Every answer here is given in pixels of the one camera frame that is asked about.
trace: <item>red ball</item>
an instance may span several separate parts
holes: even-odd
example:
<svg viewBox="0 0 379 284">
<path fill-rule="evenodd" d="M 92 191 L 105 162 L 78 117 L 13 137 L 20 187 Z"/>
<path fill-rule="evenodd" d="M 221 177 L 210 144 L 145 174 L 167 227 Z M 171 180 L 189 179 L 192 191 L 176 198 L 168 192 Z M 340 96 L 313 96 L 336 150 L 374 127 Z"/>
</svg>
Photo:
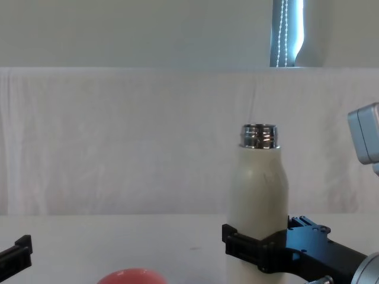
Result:
<svg viewBox="0 0 379 284">
<path fill-rule="evenodd" d="M 155 271 L 132 268 L 109 274 L 101 279 L 98 284 L 167 284 L 167 281 Z"/>
</svg>

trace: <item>white bottle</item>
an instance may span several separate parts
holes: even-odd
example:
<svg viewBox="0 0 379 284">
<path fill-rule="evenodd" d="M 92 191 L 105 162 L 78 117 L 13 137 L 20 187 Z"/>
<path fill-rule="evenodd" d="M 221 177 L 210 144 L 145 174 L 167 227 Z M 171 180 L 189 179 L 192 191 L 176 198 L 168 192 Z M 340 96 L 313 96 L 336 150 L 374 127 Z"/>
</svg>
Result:
<svg viewBox="0 0 379 284">
<path fill-rule="evenodd" d="M 288 182 L 277 144 L 277 128 L 242 127 L 237 165 L 229 192 L 227 223 L 261 240 L 287 229 Z M 278 284 L 282 273 L 264 274 L 255 265 L 227 256 L 227 284 Z"/>
</svg>

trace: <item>metal bottle neck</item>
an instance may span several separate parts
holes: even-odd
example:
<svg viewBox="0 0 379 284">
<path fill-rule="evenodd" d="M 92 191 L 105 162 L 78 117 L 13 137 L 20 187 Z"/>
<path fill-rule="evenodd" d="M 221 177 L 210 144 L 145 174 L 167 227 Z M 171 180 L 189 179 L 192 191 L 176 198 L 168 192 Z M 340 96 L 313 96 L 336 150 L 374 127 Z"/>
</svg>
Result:
<svg viewBox="0 0 379 284">
<path fill-rule="evenodd" d="M 273 124 L 245 124 L 241 131 L 240 146 L 252 149 L 278 148 L 278 130 Z"/>
</svg>

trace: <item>white backdrop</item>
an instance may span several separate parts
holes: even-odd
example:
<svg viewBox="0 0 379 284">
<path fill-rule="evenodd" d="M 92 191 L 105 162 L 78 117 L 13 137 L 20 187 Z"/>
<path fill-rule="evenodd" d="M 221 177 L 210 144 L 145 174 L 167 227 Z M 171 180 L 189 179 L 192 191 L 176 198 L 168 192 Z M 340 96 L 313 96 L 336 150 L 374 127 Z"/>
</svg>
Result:
<svg viewBox="0 0 379 284">
<path fill-rule="evenodd" d="M 379 1 L 304 0 L 296 66 L 379 67 Z"/>
<path fill-rule="evenodd" d="M 0 66 L 269 66 L 272 1 L 1 0 Z"/>
<path fill-rule="evenodd" d="M 224 212 L 252 121 L 278 124 L 291 212 L 377 211 L 346 116 L 378 89 L 379 69 L 1 69 L 0 214 Z"/>
</svg>

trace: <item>black clamp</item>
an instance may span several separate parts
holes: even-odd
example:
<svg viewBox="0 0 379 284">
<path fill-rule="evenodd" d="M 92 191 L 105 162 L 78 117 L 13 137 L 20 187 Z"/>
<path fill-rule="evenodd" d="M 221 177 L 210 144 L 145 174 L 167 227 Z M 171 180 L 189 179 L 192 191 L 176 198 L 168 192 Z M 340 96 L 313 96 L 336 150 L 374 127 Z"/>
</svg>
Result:
<svg viewBox="0 0 379 284">
<path fill-rule="evenodd" d="M 338 244 L 327 235 L 330 228 L 301 216 L 288 219 L 288 228 L 256 240 L 223 225 L 226 254 L 257 265 L 264 273 L 285 272 L 315 281 L 325 275 L 335 284 L 350 284 L 366 255 Z"/>
<path fill-rule="evenodd" d="M 25 235 L 17 240 L 13 247 L 0 252 L 0 282 L 16 275 L 31 266 L 33 253 L 31 236 Z"/>
</svg>

